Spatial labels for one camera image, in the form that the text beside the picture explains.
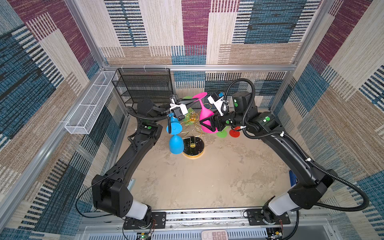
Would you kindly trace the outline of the pink wine glass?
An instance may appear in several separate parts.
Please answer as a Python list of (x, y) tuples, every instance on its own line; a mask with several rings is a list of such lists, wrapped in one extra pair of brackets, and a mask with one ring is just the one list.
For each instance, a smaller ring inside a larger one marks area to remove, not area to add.
[[(194, 98), (198, 98), (199, 99), (199, 102), (200, 102), (200, 105), (201, 105), (201, 113), (200, 113), (200, 120), (201, 118), (205, 118), (205, 117), (208, 117), (208, 116), (211, 116), (211, 115), (214, 115), (214, 113), (207, 109), (205, 106), (204, 106), (204, 103), (202, 101), (202, 99), (207, 95), (206, 92), (203, 92), (203, 93), (200, 93), (200, 94), (197, 94), (194, 96)], [(216, 132), (205, 132), (205, 133), (208, 133), (208, 134), (213, 134), (213, 133), (217, 133), (218, 130), (216, 129)]]

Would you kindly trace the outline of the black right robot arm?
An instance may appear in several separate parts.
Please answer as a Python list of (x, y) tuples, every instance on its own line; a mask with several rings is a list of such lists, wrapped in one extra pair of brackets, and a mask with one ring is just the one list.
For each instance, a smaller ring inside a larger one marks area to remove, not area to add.
[(249, 92), (232, 96), (234, 110), (225, 103), (225, 94), (216, 92), (208, 97), (216, 110), (203, 110), (200, 124), (206, 133), (218, 133), (225, 127), (245, 130), (247, 138), (256, 137), (267, 144), (293, 171), (298, 179), (293, 187), (279, 197), (272, 197), (263, 206), (261, 215), (266, 224), (274, 224), (287, 211), (311, 209), (334, 182), (333, 170), (312, 166), (312, 160), (269, 112), (259, 112)]

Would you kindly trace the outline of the red wine glass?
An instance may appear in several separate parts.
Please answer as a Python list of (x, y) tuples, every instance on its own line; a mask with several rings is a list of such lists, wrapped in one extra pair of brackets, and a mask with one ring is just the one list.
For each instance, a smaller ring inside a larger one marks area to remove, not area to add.
[(238, 138), (241, 135), (240, 131), (241, 127), (235, 127), (234, 129), (230, 130), (229, 134), (233, 138)]

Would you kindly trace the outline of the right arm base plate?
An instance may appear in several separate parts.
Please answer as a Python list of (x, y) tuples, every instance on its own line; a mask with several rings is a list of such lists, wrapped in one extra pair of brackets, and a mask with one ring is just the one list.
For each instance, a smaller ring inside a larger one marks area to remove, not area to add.
[(249, 221), (250, 226), (289, 225), (291, 223), (287, 213), (276, 216), (272, 212), (264, 212), (261, 208), (247, 209), (243, 212), (243, 216)]

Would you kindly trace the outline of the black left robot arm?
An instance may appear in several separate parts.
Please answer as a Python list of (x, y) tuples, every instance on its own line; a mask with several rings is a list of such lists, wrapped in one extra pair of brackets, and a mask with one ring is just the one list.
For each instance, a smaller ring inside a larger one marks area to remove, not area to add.
[(96, 209), (132, 220), (141, 228), (151, 224), (152, 208), (136, 201), (128, 184), (141, 160), (161, 136), (163, 127), (158, 122), (170, 121), (172, 117), (184, 119), (188, 108), (197, 101), (197, 98), (179, 99), (172, 95), (164, 105), (157, 106), (151, 99), (144, 98), (135, 109), (127, 107), (128, 113), (137, 119), (137, 130), (130, 136), (130, 146), (112, 168), (93, 178), (91, 188)]

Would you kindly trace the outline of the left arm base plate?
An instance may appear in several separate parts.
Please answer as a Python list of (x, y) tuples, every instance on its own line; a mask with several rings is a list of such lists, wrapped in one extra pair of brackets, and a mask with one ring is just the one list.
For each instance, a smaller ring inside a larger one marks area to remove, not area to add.
[(149, 230), (151, 228), (164, 229), (166, 225), (166, 212), (151, 212), (146, 214), (142, 220), (127, 218), (124, 222), (124, 230)]

